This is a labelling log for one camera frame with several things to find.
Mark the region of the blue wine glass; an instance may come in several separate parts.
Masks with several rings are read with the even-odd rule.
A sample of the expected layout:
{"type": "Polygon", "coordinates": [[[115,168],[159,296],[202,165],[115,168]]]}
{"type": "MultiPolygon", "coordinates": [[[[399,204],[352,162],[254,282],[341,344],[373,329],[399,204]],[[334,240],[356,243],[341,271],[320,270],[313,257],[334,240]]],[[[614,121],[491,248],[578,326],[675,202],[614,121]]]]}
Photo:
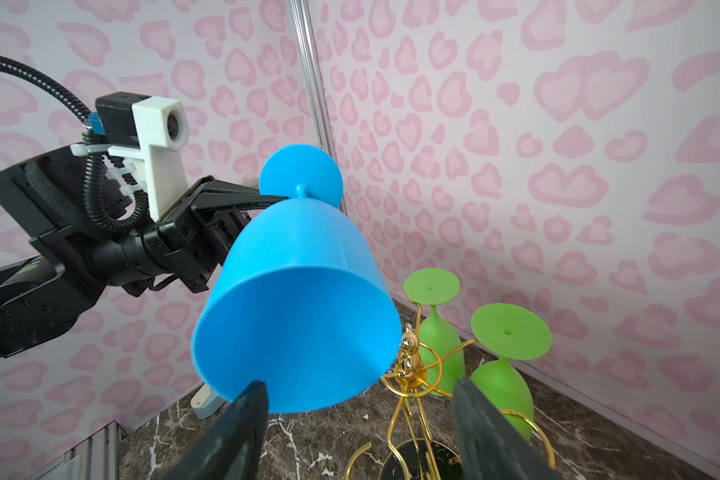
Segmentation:
{"type": "Polygon", "coordinates": [[[402,327],[360,230],[340,211],[342,175],[321,149],[294,144],[264,164],[275,203],[246,225],[192,337],[202,379],[227,401],[253,381],[291,414],[347,401],[394,363],[402,327]]]}

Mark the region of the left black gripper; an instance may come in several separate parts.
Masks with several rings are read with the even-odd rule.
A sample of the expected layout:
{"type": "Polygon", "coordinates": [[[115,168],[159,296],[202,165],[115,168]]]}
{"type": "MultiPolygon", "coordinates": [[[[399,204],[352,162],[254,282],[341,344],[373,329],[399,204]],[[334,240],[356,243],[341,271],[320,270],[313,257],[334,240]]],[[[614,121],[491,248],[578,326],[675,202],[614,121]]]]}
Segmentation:
{"type": "Polygon", "coordinates": [[[129,294],[160,291],[175,280],[200,293],[250,222],[248,212],[284,200],[204,177],[158,221],[95,246],[86,266],[94,278],[129,294]]]}

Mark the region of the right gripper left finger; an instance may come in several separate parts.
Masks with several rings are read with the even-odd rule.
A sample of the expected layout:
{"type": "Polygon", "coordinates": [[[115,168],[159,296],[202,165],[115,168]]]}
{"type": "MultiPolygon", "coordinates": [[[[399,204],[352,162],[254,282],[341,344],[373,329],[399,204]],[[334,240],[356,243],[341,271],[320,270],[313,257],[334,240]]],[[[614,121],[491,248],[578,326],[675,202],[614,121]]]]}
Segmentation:
{"type": "Polygon", "coordinates": [[[164,479],[254,480],[268,424],[268,395],[251,382],[164,479]]]}

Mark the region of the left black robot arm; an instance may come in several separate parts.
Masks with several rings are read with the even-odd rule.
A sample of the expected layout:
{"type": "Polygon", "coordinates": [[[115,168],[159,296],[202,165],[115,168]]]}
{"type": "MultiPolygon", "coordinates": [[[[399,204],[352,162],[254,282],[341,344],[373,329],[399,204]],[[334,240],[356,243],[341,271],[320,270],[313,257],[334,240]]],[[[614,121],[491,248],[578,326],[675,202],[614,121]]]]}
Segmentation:
{"type": "Polygon", "coordinates": [[[83,177],[84,162],[68,147],[0,171],[0,206],[36,252],[0,267],[0,358],[68,332],[108,287],[133,297],[174,281],[207,290],[249,211],[280,200],[206,176],[160,220],[111,233],[87,217],[83,177]]]}

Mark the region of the green wine glass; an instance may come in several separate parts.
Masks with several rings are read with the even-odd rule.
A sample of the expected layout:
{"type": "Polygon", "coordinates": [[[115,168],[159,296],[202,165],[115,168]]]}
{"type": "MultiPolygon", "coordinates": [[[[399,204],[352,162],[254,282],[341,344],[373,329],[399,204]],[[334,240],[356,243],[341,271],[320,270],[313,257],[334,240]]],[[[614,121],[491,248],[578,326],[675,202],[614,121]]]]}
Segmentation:
{"type": "Polygon", "coordinates": [[[429,315],[419,324],[419,340],[432,347],[443,360],[442,368],[438,368],[436,358],[429,350],[419,350],[425,365],[435,364],[427,370],[426,381],[431,384],[442,372],[438,389],[449,394],[453,393],[456,382],[466,376],[464,352],[459,350],[446,359],[446,355],[456,350],[462,341],[455,327],[438,312],[438,308],[453,300],[459,290],[459,279],[450,271],[437,268],[418,270],[403,284],[403,291],[412,303],[429,307],[429,315]]]}
{"type": "Polygon", "coordinates": [[[532,394],[512,362],[536,360],[550,350],[552,335],[546,323],[523,307],[493,303],[474,312],[471,326],[476,340],[496,356],[477,367],[471,381],[497,409],[533,420],[532,394]]]}

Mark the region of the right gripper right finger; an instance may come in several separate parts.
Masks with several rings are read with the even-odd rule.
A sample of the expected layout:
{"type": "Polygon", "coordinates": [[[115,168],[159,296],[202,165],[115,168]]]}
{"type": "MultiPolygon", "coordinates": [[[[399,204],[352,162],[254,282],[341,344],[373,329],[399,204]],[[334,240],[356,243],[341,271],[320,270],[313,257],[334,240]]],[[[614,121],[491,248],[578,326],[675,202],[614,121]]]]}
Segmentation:
{"type": "Polygon", "coordinates": [[[471,380],[456,383],[451,411],[465,479],[561,478],[471,380]]]}

